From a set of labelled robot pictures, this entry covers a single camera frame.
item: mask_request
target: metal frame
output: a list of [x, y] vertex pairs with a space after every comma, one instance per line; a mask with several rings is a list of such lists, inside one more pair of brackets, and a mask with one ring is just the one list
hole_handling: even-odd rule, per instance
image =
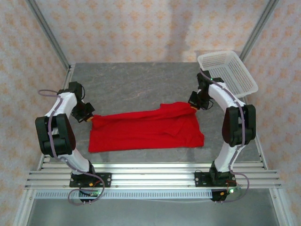
[[[63, 66], [68, 70], [63, 88], [67, 87], [71, 80], [74, 65], [69, 65], [62, 49], [60, 48], [54, 34], [47, 24], [35, 0], [26, 0], [33, 14], [37, 18], [42, 30], [49, 39], [52, 47], [57, 53]], [[248, 41], [246, 42], [240, 59], [244, 61], [251, 51], [254, 43], [259, 37], [268, 18], [272, 14], [279, 0], [270, 0], [263, 11], [259, 21], [254, 27]], [[241, 162], [234, 165], [234, 171], [244, 172], [251, 180], [251, 188], [269, 188], [273, 200], [275, 211], [279, 224], [296, 225], [286, 202], [286, 193], [281, 189], [281, 181], [277, 171], [268, 170], [267, 162], [262, 152], [262, 147], [258, 136], [255, 139], [256, 146], [261, 158], [261, 162]], [[98, 172], [109, 170], [114, 173], [110, 191], [140, 190], [156, 188], [170, 191], [172, 189], [182, 189], [183, 191], [196, 191], [193, 172], [195, 170], [208, 171], [210, 163], [133, 163], [133, 164], [94, 164]], [[49, 157], [41, 155], [39, 165], [36, 171], [30, 172], [26, 182], [26, 189], [23, 192], [21, 203], [14, 221], [15, 226], [27, 225], [33, 200], [37, 191], [50, 189], [55, 192], [56, 189], [68, 191], [70, 170], [63, 163], [50, 163]], [[237, 177], [239, 183], [246, 187], [246, 182]]]
[[52, 33], [47, 21], [45, 20], [37, 2], [35, 0], [26, 0], [26, 2], [28, 4], [29, 8], [32, 10], [32, 13], [35, 15], [43, 32], [45, 33], [46, 37], [48, 38], [50, 44], [52, 45], [54, 51], [56, 52], [57, 56], [59, 57], [64, 68], [66, 70], [68, 70], [70, 68], [68, 60], [67, 60], [64, 52], [62, 51], [60, 45], [58, 44], [54, 34]]
[[253, 28], [253, 31], [251, 32], [251, 35], [246, 42], [242, 52], [239, 55], [239, 58], [241, 59], [242, 62], [246, 59], [247, 55], [251, 51], [254, 43], [256, 42], [257, 38], [259, 37], [261, 31], [263, 30], [263, 27], [265, 26], [266, 22], [268, 21], [269, 17], [273, 13], [277, 3], [279, 0], [269, 0], [267, 3], [266, 8], [264, 9], [260, 19], [258, 20], [257, 24]]

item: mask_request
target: wall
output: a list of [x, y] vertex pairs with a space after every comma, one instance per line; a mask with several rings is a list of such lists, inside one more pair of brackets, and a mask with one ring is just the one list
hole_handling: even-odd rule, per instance
[[240, 52], [268, 0], [37, 0], [70, 63]]
[[248, 100], [271, 169], [279, 169], [301, 225], [301, 4], [280, 0], [246, 59], [259, 86]]
[[34, 126], [54, 100], [38, 89], [61, 88], [65, 70], [24, 0], [0, 2], [0, 225], [12, 225], [40, 147]]

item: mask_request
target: basket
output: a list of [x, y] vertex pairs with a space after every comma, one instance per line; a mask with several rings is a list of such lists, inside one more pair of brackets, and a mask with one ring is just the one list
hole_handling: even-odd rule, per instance
[[207, 53], [198, 57], [203, 71], [209, 71], [212, 78], [222, 78], [228, 89], [241, 98], [258, 90], [258, 86], [244, 63], [233, 51]]

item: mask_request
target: red cloth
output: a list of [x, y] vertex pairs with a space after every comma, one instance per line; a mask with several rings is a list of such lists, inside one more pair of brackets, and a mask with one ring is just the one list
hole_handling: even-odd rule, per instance
[[154, 111], [95, 115], [89, 152], [203, 146], [195, 113], [188, 103], [176, 102]]

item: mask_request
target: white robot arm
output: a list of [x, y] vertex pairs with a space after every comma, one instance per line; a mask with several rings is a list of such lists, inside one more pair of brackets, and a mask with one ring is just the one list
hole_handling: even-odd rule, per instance
[[[77, 150], [75, 136], [68, 120], [71, 114], [78, 122], [89, 121], [93, 117], [94, 108], [90, 103], [85, 104], [82, 101], [82, 85], [78, 82], [70, 82], [67, 89], [51, 96], [57, 97], [56, 103], [45, 116], [38, 117], [35, 121], [41, 151], [63, 161], [72, 169], [70, 187], [95, 186], [99, 183], [97, 179], [100, 175], [95, 173], [92, 163]], [[51, 115], [52, 136], [48, 131]], [[102, 173], [101, 176], [106, 177], [108, 174], [110, 173]]]
[[256, 109], [237, 99], [221, 78], [211, 78], [209, 71], [201, 71], [197, 78], [198, 92], [193, 91], [191, 94], [191, 107], [207, 110], [210, 99], [214, 99], [225, 116], [221, 152], [213, 161], [209, 173], [195, 172], [195, 177], [198, 178], [196, 186], [236, 186], [233, 163], [245, 145], [255, 139]]

